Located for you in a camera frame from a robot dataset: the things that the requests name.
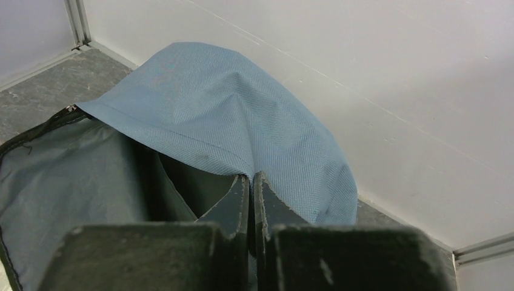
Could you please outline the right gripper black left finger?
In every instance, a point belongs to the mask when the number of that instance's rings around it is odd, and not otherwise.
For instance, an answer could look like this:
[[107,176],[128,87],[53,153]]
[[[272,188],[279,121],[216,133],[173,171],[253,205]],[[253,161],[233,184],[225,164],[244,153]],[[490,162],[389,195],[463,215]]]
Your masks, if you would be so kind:
[[40,290],[247,290],[249,180],[193,222],[76,227]]

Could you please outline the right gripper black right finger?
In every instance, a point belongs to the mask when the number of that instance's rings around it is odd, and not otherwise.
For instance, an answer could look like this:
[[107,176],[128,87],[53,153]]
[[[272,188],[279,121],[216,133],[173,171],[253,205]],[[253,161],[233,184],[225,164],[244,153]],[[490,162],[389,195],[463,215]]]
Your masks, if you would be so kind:
[[430,238],[406,226],[314,225],[254,178],[258,290],[455,290]]

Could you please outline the blue grey backpack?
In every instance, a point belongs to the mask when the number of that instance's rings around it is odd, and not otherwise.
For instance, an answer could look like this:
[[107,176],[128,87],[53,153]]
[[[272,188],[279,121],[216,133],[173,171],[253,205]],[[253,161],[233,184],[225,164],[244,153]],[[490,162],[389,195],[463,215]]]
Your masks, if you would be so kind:
[[1,146],[1,262],[35,290],[60,240],[84,224],[163,220],[176,162],[201,193],[265,172],[313,224],[352,225],[358,191],[333,135],[244,55],[176,42],[100,98],[70,105]]

